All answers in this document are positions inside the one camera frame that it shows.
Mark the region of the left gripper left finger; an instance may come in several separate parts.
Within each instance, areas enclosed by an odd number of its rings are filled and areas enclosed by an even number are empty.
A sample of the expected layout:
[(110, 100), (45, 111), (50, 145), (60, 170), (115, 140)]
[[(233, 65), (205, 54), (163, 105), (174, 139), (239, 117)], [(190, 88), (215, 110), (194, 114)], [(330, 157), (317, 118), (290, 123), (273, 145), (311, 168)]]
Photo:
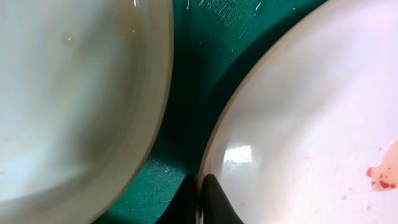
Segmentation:
[(197, 182), (193, 174), (187, 174), (165, 212), (155, 224), (196, 224), (195, 209)]

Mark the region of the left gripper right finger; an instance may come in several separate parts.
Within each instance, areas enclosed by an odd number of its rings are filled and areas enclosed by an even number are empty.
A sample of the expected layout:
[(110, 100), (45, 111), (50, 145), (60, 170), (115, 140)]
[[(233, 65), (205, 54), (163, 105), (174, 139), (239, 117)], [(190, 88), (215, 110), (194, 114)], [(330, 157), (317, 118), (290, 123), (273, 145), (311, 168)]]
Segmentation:
[(213, 174), (203, 179), (201, 207), (204, 224), (243, 224)]

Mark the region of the white plate with red stain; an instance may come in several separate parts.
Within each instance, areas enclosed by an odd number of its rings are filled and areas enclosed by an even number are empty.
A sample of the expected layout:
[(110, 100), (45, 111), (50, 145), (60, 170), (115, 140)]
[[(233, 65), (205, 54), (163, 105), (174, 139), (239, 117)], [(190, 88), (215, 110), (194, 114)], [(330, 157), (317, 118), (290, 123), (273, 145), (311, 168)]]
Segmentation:
[(247, 74), (211, 134), (243, 223), (397, 222), (397, 1), (327, 1)]

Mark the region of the teal plastic tray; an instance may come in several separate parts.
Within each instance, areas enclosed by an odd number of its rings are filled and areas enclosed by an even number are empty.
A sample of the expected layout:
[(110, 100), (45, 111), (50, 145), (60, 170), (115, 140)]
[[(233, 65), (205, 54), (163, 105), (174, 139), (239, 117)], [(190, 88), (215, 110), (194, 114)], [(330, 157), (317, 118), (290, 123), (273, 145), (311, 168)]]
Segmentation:
[(146, 163), (96, 224), (155, 223), (187, 174), (197, 181), (215, 124), (246, 74), (323, 0), (176, 0), (174, 64)]

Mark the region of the white plate upper left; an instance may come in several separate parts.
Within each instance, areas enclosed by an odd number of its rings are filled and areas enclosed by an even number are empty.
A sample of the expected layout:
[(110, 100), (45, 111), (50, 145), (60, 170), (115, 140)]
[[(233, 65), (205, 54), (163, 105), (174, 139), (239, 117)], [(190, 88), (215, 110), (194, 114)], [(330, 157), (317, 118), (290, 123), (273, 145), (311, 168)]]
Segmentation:
[(164, 116), (171, 1), (1, 0), (1, 222), (91, 223)]

